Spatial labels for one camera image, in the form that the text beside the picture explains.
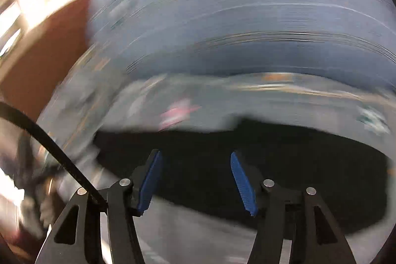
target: round metal bolt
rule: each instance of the round metal bolt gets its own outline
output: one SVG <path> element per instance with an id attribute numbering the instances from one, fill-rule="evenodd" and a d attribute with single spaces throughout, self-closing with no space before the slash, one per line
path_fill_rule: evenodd
<path id="1" fill-rule="evenodd" d="M 80 187 L 77 190 L 77 194 L 79 194 L 79 195 L 85 195 L 86 193 L 87 193 L 87 191 L 83 187 Z"/>
<path id="2" fill-rule="evenodd" d="M 271 179 L 266 179 L 263 181 L 263 184 L 265 187 L 274 187 L 275 183 Z"/>
<path id="3" fill-rule="evenodd" d="M 120 180 L 120 186 L 128 186 L 131 181 L 128 178 L 124 178 Z"/>
<path id="4" fill-rule="evenodd" d="M 306 193 L 308 194 L 308 195 L 315 195 L 316 194 L 316 189 L 315 188 L 313 188 L 313 187 L 308 187 L 307 189 L 306 189 Z"/>

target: ridged blue pad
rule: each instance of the ridged blue pad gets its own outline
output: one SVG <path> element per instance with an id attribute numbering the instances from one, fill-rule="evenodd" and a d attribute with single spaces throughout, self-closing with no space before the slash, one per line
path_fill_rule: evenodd
<path id="1" fill-rule="evenodd" d="M 255 216 L 258 212 L 256 194 L 235 152 L 231 154 L 231 171 L 234 175 L 245 209 L 250 212 L 251 216 Z"/>
<path id="2" fill-rule="evenodd" d="M 160 178 L 161 170 L 162 155 L 158 151 L 150 165 L 149 170 L 147 171 L 147 175 L 143 180 L 139 191 L 139 204 L 136 208 L 139 212 L 143 213 L 148 209 L 155 187 L 157 186 L 158 179 Z"/>

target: brown surface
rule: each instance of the brown surface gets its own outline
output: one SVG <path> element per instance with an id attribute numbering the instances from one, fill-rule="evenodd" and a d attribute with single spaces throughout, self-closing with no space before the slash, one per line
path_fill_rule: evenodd
<path id="1" fill-rule="evenodd" d="M 27 34 L 26 38 L 31 33 L 38 37 L 1 78 L 0 88 L 8 102 L 33 120 L 37 120 L 56 86 L 88 48 L 88 2 L 75 0 Z"/>

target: black cable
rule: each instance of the black cable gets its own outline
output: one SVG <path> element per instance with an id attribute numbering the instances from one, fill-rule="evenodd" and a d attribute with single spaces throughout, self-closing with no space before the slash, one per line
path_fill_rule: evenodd
<path id="1" fill-rule="evenodd" d="M 45 149 L 62 165 L 62 167 L 92 196 L 92 198 L 102 207 L 107 209 L 107 202 L 102 195 L 95 189 L 90 181 L 74 165 L 69 157 L 58 147 L 46 132 L 35 122 L 30 120 L 19 110 L 0 102 L 0 118 L 3 118 L 17 127 L 27 131 L 34 139 L 43 145 Z"/>

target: blue gripper pad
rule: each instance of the blue gripper pad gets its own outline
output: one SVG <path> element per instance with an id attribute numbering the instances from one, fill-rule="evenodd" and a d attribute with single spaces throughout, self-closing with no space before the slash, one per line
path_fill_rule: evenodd
<path id="1" fill-rule="evenodd" d="M 139 185 L 139 202 L 136 206 L 136 210 L 140 213 L 143 213 L 149 208 L 152 195 L 162 172 L 162 164 L 163 159 L 161 152 L 157 151 L 151 163 L 148 165 L 148 168 L 145 169 L 145 176 L 142 178 L 143 180 Z"/>
<path id="2" fill-rule="evenodd" d="M 248 177 L 235 152 L 231 154 L 231 171 L 234 175 L 236 185 L 244 203 L 245 209 L 250 212 L 251 216 L 255 216 L 258 212 L 256 204 L 256 193 L 249 182 Z"/>

